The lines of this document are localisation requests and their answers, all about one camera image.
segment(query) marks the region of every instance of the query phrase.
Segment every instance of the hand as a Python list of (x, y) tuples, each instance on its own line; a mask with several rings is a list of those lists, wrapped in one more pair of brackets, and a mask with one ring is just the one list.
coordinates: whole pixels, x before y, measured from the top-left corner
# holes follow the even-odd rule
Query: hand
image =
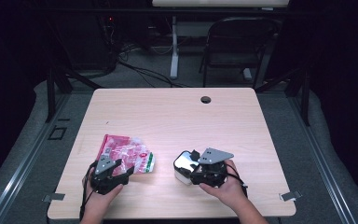
[(87, 191), (86, 197), (89, 197), (89, 200), (86, 203), (86, 209), (83, 216), (83, 219), (80, 223), (101, 223), (104, 215), (107, 212), (109, 204), (116, 198), (116, 196), (123, 189), (123, 185), (117, 185), (114, 189), (112, 189), (109, 193), (102, 195), (96, 192), (93, 192), (91, 187), (91, 174), (93, 173), (94, 168), (91, 168), (89, 171), (89, 181), (87, 182)]
[[(225, 163), (227, 164), (227, 171), (232, 175), (236, 175), (236, 172), (232, 169), (237, 170), (234, 162), (232, 160), (226, 160)], [(226, 183), (218, 189), (202, 183), (200, 184), (200, 188), (230, 207), (237, 214), (241, 224), (267, 223), (255, 206), (246, 198), (242, 191), (241, 183), (236, 178), (228, 176)]]

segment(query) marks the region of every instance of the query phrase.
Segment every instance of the gray carpet floor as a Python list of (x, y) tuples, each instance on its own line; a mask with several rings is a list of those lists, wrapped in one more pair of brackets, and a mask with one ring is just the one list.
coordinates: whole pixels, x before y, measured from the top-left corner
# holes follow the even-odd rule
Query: gray carpet floor
[[(179, 78), (175, 83), (188, 87), (200, 87), (202, 75), (198, 73), (201, 55), (194, 49), (181, 48), (179, 61)], [(126, 63), (147, 68), (169, 76), (171, 55), (158, 54), (154, 51), (135, 50), (125, 55)], [(209, 86), (249, 86), (238, 71), (219, 76), (213, 71)], [(106, 88), (169, 88), (170, 85), (141, 75), (127, 67), (118, 65), (117, 69), (107, 76), (92, 79)], [(43, 82), (35, 88), (37, 99), (34, 110), (24, 126), (21, 135), (0, 170), (0, 204), (5, 188), (17, 184), (12, 197), (4, 211), (0, 211), (0, 223), (47, 223), (48, 203), (42, 202), (44, 195), (54, 192), (63, 167), (75, 141), (78, 128), (88, 107), (92, 90), (77, 80), (71, 79), (75, 90), (68, 95), (57, 91), (59, 110), (51, 123), (45, 123), (47, 117), (47, 88)], [(257, 94), (261, 104), (272, 140), (282, 163), (289, 188), (299, 190), (303, 197), (296, 201), (296, 214), (283, 217), (282, 223), (343, 223), (332, 200), (331, 192), (325, 185), (321, 170), (312, 156), (311, 143), (304, 133), (302, 120), (298, 118), (297, 99), (286, 98), (282, 86), (274, 90)], [(54, 129), (65, 130), (61, 140), (54, 140), (51, 135)], [(339, 185), (342, 196), (347, 203), (353, 220), (358, 223), (358, 188), (337, 157), (329, 141), (329, 132), (325, 124), (318, 98), (310, 96), (310, 130), (324, 154), (328, 167)], [(32, 148), (40, 148), (29, 164), (28, 172), (23, 174), (23, 182), (11, 183), (17, 169), (22, 165)], [(155, 223), (175, 223), (171, 220), (160, 220)], [(235, 220), (217, 220), (216, 223), (235, 223)], [(276, 217), (268, 217), (269, 223), (279, 223)], [(78, 223), (78, 220), (51, 220), (50, 223)]]

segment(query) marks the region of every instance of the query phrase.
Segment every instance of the dark background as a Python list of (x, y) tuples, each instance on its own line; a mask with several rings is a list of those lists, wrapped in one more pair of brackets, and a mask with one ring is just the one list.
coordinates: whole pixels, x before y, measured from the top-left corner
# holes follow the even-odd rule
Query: dark background
[[(127, 7), (150, 6), (150, 1), (137, 2), (139, 5)], [(95, 7), (92, 3), (95, 1), (76, 1), (82, 7)], [(328, 22), (331, 29), (324, 34), (325, 48), (311, 69), (311, 89), (321, 100), (332, 144), (358, 184), (358, 1), (297, 0), (291, 1), (289, 10), (323, 11), (326, 7), (334, 9), (331, 17), (283, 23), (266, 76), (278, 77), (297, 67), (311, 52), (314, 35)], [(147, 48), (145, 25), (151, 21), (158, 22), (151, 17), (117, 22), (122, 22), (126, 38)], [(114, 66), (115, 48), (106, 44), (95, 17), (58, 17), (52, 24), (24, 10), (24, 1), (0, 0), (0, 166), (34, 106), (34, 86), (46, 79), (53, 64), (101, 70)]]

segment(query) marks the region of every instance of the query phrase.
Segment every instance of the transparent plastic packaging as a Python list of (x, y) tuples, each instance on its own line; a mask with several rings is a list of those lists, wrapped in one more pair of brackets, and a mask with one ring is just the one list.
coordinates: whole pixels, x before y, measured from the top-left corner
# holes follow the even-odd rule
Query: transparent plastic packaging
[(113, 171), (112, 175), (124, 174), (132, 166), (135, 174), (150, 173), (155, 164), (153, 153), (137, 137), (106, 134), (97, 160), (101, 155), (109, 156), (112, 161), (122, 159), (121, 165)]

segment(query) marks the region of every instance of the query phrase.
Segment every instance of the wooden tabletop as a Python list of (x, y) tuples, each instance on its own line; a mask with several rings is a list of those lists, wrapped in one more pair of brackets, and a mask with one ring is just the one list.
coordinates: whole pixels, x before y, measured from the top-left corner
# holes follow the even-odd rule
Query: wooden tabletop
[[(200, 98), (208, 96), (211, 102)], [(249, 199), (265, 217), (296, 212), (269, 129), (253, 89), (100, 89), (89, 108), (48, 210), (52, 219), (78, 218), (81, 180), (95, 160), (105, 134), (139, 137), (156, 157), (152, 173), (132, 175), (106, 218), (235, 217), (199, 186), (174, 176), (173, 161), (185, 150), (213, 147), (234, 154)]]
[(153, 0), (154, 7), (287, 7), (289, 0)]

